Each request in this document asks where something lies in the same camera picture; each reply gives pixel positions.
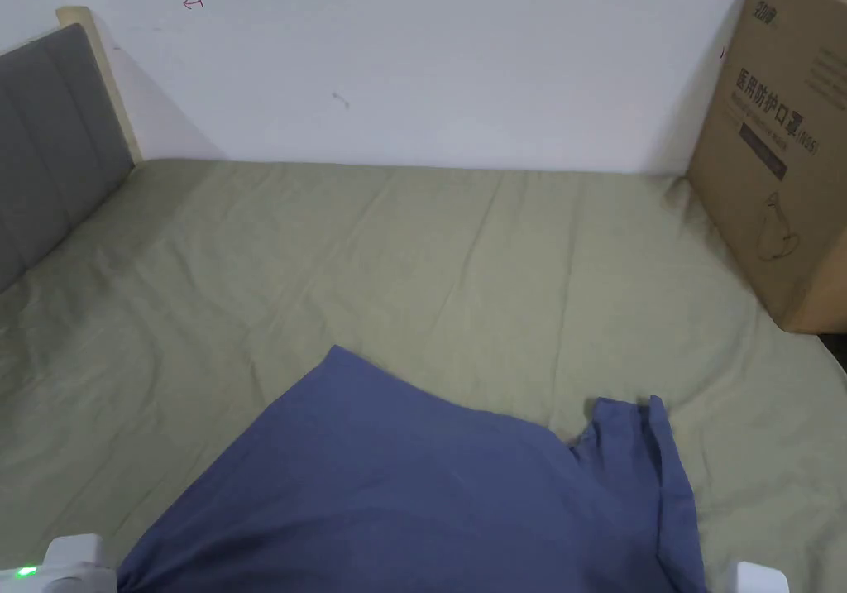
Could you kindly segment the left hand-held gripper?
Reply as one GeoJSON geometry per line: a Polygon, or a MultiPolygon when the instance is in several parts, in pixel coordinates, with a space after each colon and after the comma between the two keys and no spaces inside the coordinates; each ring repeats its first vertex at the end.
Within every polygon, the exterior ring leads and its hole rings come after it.
{"type": "Polygon", "coordinates": [[[42,563],[2,570],[1,591],[116,592],[117,573],[105,563],[101,536],[62,536],[52,539],[42,563]]]}

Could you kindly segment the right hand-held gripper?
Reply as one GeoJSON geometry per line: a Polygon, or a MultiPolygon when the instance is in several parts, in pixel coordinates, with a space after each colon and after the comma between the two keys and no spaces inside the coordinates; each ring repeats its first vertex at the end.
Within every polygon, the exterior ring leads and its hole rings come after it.
{"type": "Polygon", "coordinates": [[[730,592],[789,593],[782,571],[759,563],[737,561],[730,564],[730,592]]]}

